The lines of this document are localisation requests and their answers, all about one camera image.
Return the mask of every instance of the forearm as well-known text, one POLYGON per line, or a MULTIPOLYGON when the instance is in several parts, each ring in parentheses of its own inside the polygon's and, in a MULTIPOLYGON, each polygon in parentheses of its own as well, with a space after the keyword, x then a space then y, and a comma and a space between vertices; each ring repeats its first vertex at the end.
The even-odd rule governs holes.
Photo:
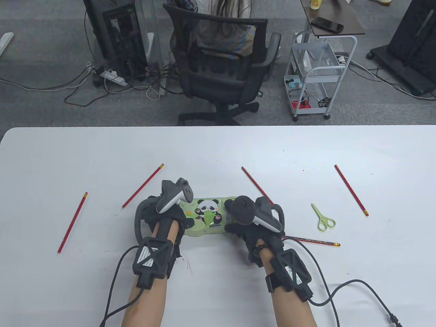
MULTIPOLYGON (((263 240, 259 240, 258 245, 263 243, 263 240)), ((260 252, 260 257, 266 274, 273 273, 274 268, 269 263, 274 257, 271 250, 263 249, 260 252)), ((317 327, 309 303, 301 302, 295 291, 286 292, 280 286, 271 293, 271 297, 278 327, 317 327)))
MULTIPOLYGON (((154 228, 153 236, 156 236, 159 229, 159 223, 154 228)), ((176 240, 179 231, 179 224, 174 221, 171 225, 168 239, 173 243, 176 240)), ((132 292, 129 296, 129 302, 132 301, 139 293, 140 289, 133 285, 132 292)), ((150 290, 144 290, 139 300, 127 308, 124 315, 122 327, 159 327, 164 316, 165 299, 167 296, 167 278, 155 279, 153 287, 150 290)))

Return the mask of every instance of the white table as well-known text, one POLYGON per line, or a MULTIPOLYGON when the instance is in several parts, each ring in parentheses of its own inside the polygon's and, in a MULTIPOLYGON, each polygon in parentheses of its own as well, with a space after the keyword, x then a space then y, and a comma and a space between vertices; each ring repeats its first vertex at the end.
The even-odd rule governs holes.
MULTIPOLYGON (((134 245, 139 202, 162 179, 186 178, 195 197, 260 193, 245 166, 286 216, 288 235, 340 242, 307 246, 331 287, 368 282, 403 326, 435 326, 435 126, 20 128, 0 145, 0 326, 98 326, 121 254, 134 245), (122 210, 161 163, 164 169, 122 210), (340 179, 369 211, 366 218, 340 179), (56 253, 84 194, 62 254, 56 253), (311 208, 337 222, 320 233, 311 208)), ((326 299, 310 257, 317 302, 326 299)), ((168 285, 162 326, 274 326, 264 271, 225 235, 185 236, 168 285)), ((127 256, 112 308, 133 284, 127 256)), ((335 296, 342 326, 390 326, 363 286, 335 296)), ((313 308, 334 326, 331 307, 313 308)), ((119 326, 123 313, 107 326, 119 326)))

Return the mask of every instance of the black mesh chair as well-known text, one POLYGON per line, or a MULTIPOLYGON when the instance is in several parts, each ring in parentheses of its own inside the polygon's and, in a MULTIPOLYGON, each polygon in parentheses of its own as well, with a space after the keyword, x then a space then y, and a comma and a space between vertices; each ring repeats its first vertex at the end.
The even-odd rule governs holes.
POLYGON ((163 6, 174 25, 170 48, 183 93, 216 107, 216 112, 181 114, 179 125, 186 120, 239 125, 233 117, 257 112, 259 103, 252 101, 271 72, 281 34, 273 33, 266 48, 266 19, 224 18, 163 6), (238 107, 229 110, 234 104, 238 107))

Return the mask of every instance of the smartphone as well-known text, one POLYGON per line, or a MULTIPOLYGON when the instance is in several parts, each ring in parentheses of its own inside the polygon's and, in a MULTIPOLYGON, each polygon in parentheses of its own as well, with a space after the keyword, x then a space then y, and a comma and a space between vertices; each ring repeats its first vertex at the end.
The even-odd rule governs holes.
POLYGON ((341 33, 342 30, 344 29, 344 26, 342 24, 335 23, 334 21, 322 17, 315 18, 312 21, 312 25, 322 28, 323 30, 330 31, 335 34, 341 33))

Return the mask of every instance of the panda sticker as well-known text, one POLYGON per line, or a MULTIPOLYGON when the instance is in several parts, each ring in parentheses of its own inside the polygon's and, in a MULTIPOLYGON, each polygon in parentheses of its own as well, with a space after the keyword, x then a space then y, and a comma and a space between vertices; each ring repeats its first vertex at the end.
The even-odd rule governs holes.
POLYGON ((221 227, 222 216, 218 213, 218 200, 198 200, 195 219, 201 219, 206 227, 221 227))

